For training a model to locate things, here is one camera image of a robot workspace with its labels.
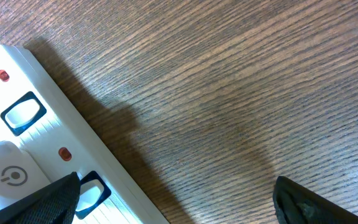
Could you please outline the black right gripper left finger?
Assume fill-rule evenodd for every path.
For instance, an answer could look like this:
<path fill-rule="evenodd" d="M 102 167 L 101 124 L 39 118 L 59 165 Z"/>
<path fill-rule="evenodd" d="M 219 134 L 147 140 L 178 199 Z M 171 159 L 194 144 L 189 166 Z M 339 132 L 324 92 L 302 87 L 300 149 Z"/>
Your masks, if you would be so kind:
<path fill-rule="evenodd" d="M 71 224 L 80 197 L 76 172 L 0 210 L 0 224 Z"/>

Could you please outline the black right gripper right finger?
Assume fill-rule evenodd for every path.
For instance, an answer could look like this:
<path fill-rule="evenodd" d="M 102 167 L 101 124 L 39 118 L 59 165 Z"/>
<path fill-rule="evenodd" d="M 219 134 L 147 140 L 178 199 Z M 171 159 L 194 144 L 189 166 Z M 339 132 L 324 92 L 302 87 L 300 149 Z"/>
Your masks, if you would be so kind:
<path fill-rule="evenodd" d="M 279 224 L 358 223 L 358 216 L 287 177 L 279 176 L 273 190 Z"/>

